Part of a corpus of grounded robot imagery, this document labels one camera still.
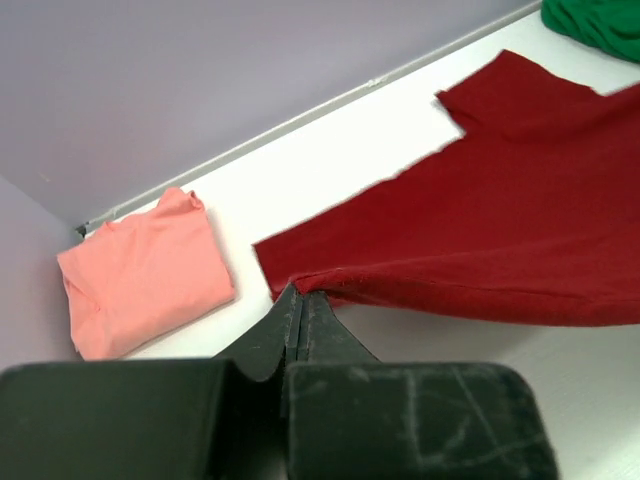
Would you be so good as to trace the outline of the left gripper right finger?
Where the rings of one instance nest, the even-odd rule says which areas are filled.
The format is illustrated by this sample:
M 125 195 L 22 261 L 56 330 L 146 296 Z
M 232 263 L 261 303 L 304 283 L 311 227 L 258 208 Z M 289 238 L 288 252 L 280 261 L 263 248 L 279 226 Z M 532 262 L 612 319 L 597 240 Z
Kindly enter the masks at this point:
M 556 479 L 535 395 L 486 362 L 384 363 L 321 292 L 288 291 L 292 479 Z

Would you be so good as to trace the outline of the red t shirt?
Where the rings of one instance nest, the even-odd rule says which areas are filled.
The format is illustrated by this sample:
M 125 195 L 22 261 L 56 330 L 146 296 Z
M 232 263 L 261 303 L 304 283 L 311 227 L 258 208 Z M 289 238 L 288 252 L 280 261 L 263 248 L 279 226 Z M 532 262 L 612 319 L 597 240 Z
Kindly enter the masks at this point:
M 273 295 L 545 326 L 639 320 L 639 89 L 510 51 L 437 95 L 463 136 L 254 247 Z

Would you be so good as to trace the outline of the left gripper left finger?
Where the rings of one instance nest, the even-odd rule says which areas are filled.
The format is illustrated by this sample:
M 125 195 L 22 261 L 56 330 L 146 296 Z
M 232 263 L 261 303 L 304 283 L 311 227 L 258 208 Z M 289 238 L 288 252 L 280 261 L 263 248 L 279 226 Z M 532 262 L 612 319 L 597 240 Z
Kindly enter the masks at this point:
M 212 358 L 31 363 L 1 375 L 5 479 L 282 479 L 300 296 Z

